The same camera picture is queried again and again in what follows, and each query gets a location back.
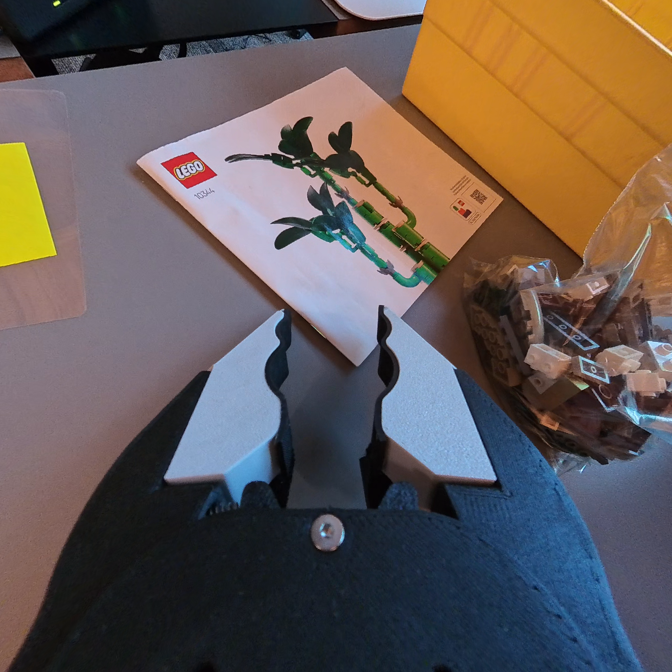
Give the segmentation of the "yellow sticky note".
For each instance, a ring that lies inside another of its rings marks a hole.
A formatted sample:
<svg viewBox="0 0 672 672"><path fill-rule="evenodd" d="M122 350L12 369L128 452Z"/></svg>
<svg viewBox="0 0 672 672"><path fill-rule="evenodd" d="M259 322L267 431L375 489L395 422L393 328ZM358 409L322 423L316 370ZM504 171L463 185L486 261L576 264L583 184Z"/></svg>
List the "yellow sticky note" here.
<svg viewBox="0 0 672 672"><path fill-rule="evenodd" d="M26 145L1 145L1 266L56 255Z"/></svg>

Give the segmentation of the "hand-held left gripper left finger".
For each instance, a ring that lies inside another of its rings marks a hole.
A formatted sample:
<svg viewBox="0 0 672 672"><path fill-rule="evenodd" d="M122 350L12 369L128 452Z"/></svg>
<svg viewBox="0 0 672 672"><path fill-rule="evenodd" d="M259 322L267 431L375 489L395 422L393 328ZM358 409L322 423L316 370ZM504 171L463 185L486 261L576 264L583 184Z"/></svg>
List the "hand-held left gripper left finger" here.
<svg viewBox="0 0 672 672"><path fill-rule="evenodd" d="M285 503L293 468L287 404L291 317L279 310L218 360L164 474L167 484L223 483L240 504L265 482Z"/></svg>

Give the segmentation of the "toy instruction booklet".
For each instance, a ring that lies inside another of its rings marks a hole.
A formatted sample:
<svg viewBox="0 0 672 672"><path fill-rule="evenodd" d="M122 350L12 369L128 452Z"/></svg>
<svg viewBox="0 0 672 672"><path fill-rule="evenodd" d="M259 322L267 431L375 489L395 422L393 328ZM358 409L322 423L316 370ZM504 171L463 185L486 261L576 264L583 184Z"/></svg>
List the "toy instruction booklet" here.
<svg viewBox="0 0 672 672"><path fill-rule="evenodd" d="M355 365L502 201L348 69L138 164Z"/></svg>

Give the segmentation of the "yellow plastic bin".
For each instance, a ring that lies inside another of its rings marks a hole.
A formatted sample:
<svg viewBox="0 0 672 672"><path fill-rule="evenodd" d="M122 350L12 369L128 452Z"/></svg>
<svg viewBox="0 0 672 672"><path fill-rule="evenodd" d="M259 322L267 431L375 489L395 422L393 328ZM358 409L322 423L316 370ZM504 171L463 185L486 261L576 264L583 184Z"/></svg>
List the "yellow plastic bin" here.
<svg viewBox="0 0 672 672"><path fill-rule="evenodd" d="M671 2L428 1L402 92L581 255L671 143Z"/></svg>

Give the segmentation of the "white folding stand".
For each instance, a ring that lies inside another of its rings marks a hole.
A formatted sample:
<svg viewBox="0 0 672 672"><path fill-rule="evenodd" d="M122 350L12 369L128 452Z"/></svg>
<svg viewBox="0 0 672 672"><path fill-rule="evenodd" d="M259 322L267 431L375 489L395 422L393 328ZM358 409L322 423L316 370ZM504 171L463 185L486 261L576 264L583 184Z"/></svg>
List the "white folding stand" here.
<svg viewBox="0 0 672 672"><path fill-rule="evenodd" d="M426 1L335 1L345 12L372 21L422 16Z"/></svg>

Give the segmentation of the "black device with green lights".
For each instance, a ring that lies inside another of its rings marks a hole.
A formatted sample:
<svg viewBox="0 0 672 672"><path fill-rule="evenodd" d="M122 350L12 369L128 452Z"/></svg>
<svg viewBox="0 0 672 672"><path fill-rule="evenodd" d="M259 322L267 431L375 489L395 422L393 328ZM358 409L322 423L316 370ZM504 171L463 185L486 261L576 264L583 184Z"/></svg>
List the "black device with green lights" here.
<svg viewBox="0 0 672 672"><path fill-rule="evenodd" d="M63 24L90 1L1 1L1 29L19 42Z"/></svg>

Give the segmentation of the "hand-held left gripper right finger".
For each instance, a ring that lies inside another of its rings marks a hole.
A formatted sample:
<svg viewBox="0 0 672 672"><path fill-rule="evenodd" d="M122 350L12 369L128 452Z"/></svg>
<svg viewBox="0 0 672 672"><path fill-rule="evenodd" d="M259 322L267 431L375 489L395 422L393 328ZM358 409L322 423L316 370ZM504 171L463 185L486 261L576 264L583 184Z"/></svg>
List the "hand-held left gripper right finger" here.
<svg viewBox="0 0 672 672"><path fill-rule="evenodd" d="M360 460L365 499L377 508L390 483L411 483L429 509L440 483L497 480L455 367L388 307L379 306L372 441Z"/></svg>

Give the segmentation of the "grey desk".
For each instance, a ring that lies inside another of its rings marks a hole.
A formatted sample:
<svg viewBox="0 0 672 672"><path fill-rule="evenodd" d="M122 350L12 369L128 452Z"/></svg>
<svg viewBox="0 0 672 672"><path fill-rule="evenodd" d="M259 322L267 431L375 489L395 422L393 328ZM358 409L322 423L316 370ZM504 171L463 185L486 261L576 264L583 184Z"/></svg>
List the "grey desk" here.
<svg viewBox="0 0 672 672"><path fill-rule="evenodd" d="M1 670L108 468L191 380L286 305L139 169L157 147L347 67L503 197L405 320L493 399L463 335L469 258L580 259L401 94L419 26L2 84L63 92L77 190L84 315L1 332ZM358 458L381 390L378 350L353 366L292 315L290 505L363 507ZM671 448L564 477L649 671L671 670Z"/></svg>

